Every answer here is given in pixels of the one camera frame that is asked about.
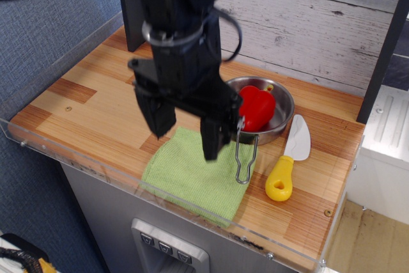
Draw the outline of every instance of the wood plank wall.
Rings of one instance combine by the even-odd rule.
[[[243,31],[238,61],[364,96],[397,0],[218,0]],[[223,54],[233,27],[220,23]]]

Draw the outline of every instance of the screw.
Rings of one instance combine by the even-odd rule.
[[[326,209],[326,210],[324,210],[324,214],[325,214],[326,217],[332,217],[332,210]]]
[[[273,260],[274,259],[274,254],[273,253],[267,253],[266,257],[268,260]]]

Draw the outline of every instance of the white knife blade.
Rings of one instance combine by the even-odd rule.
[[[289,130],[287,145],[284,155],[293,158],[296,161],[308,158],[311,151],[311,136],[307,123],[304,118],[296,114]]]

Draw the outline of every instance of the pepper stem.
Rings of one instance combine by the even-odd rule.
[[[273,89],[274,89],[274,86],[272,84],[269,84],[263,89],[263,91],[271,92]]]

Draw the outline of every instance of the yellow object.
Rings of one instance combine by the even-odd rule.
[[[40,258],[38,262],[40,262],[43,273],[57,273],[56,268],[54,268],[51,263],[46,262],[43,258]]]
[[[274,89],[274,86],[272,84],[269,84],[263,89],[263,91],[271,92],[273,89]]]
[[[266,181],[266,193],[274,201],[286,201],[293,193],[294,159],[290,156],[281,156]]]

